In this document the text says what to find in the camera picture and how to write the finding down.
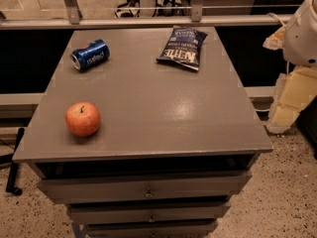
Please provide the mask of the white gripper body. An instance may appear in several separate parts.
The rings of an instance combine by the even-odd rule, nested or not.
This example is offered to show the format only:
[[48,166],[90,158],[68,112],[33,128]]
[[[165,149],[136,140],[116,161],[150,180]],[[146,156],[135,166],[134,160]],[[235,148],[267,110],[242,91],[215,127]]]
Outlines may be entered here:
[[317,66],[317,0],[304,0],[286,24],[283,56],[294,65]]

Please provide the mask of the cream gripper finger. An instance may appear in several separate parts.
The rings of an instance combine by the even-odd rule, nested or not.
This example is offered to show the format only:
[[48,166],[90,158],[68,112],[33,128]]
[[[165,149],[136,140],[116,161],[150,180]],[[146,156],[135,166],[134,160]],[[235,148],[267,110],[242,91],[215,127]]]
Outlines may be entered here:
[[284,43],[284,33],[285,26],[282,26],[264,40],[263,47],[273,51],[282,49]]
[[316,68],[296,66],[290,74],[281,73],[275,84],[266,128],[273,134],[284,133],[316,96]]

